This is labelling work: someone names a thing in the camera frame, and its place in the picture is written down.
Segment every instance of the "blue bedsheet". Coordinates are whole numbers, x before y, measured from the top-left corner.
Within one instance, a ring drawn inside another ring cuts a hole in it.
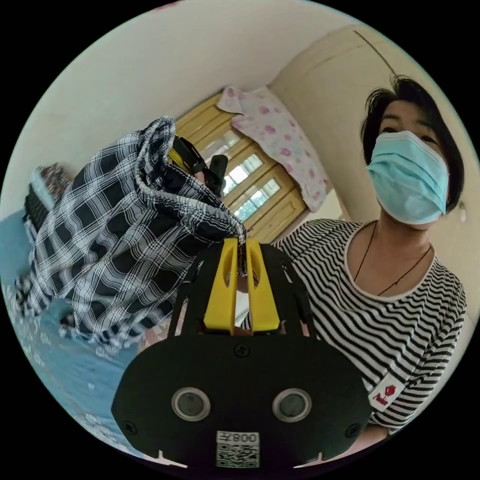
[[[14,281],[28,271],[31,251],[23,215],[19,211],[0,222],[1,289],[23,351],[45,387],[80,425],[105,443],[142,457],[129,445],[110,412],[137,345],[111,351],[78,338],[61,338],[59,321],[69,311],[63,300],[54,301],[37,318],[16,318]]]

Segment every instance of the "face mask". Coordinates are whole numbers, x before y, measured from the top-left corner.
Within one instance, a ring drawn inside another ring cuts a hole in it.
[[[380,205],[399,222],[428,224],[446,213],[447,166],[410,131],[379,135],[366,169]]]

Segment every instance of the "necklace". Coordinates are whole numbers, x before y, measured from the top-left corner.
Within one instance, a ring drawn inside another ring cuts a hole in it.
[[[357,279],[357,277],[359,276],[359,273],[360,273],[360,269],[362,268],[362,265],[364,264],[364,261],[365,261],[365,257],[367,256],[367,253],[369,252],[369,249],[370,249],[370,245],[372,244],[372,240],[374,238],[374,233],[375,233],[375,229],[377,228],[377,223],[378,223],[378,220],[375,222],[375,225],[373,227],[373,231],[371,233],[371,237],[370,237],[370,242],[368,243],[368,247],[366,248],[366,252],[365,252],[365,255],[363,256],[363,259],[361,261],[361,264],[360,266],[358,267],[358,271],[355,275],[355,278],[353,279],[353,281],[355,282],[355,280]],[[427,253],[430,251],[430,249],[432,248],[432,246],[430,245],[428,247],[428,250],[421,256],[420,260],[417,261],[417,263],[412,267],[410,268],[410,270],[408,270],[406,273],[404,273],[397,281],[394,281],[388,288],[386,288],[385,290],[383,290],[382,292],[380,292],[377,297],[381,297],[385,292],[387,292],[388,290],[390,290],[392,287],[394,287],[395,285],[397,285],[397,283],[405,276],[407,276],[424,258],[425,256],[427,255]]]

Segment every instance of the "black hair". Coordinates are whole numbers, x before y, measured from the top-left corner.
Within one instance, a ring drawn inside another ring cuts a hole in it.
[[[367,115],[361,125],[363,156],[367,165],[372,160],[372,152],[379,136],[382,117],[387,107],[396,100],[411,102],[419,107],[438,137],[439,146],[445,155],[450,174],[449,198],[446,211],[451,212],[458,204],[465,183],[464,163],[452,134],[445,125],[439,108],[429,93],[416,81],[402,75],[391,79],[392,90],[378,88],[366,100]]]

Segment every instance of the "pink floral cloth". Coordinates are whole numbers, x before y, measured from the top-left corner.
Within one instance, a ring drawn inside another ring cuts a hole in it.
[[[232,126],[255,140],[296,180],[303,201],[316,212],[327,197],[327,175],[303,130],[285,105],[267,88],[244,92],[233,86],[223,90],[217,107],[239,114]]]

